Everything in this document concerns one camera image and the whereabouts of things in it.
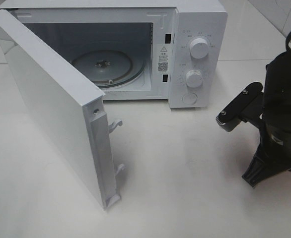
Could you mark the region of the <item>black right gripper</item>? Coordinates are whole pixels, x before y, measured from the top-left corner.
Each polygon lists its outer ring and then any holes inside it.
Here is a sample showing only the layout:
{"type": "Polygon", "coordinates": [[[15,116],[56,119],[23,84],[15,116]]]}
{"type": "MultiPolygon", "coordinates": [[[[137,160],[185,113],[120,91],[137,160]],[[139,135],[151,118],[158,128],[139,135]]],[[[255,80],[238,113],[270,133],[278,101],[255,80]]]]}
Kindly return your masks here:
{"type": "Polygon", "coordinates": [[[242,178],[253,188],[260,182],[291,171],[291,129],[262,123],[260,144],[242,178]]]}

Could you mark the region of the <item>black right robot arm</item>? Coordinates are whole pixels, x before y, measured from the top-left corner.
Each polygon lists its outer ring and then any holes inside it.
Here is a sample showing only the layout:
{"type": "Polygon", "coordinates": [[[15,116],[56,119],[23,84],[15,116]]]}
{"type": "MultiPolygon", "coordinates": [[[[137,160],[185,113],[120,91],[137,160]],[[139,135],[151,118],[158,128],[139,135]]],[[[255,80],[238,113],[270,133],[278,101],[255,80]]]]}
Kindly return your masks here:
{"type": "Polygon", "coordinates": [[[259,135],[260,144],[242,176],[252,187],[291,171],[291,50],[266,66],[259,135]]]}

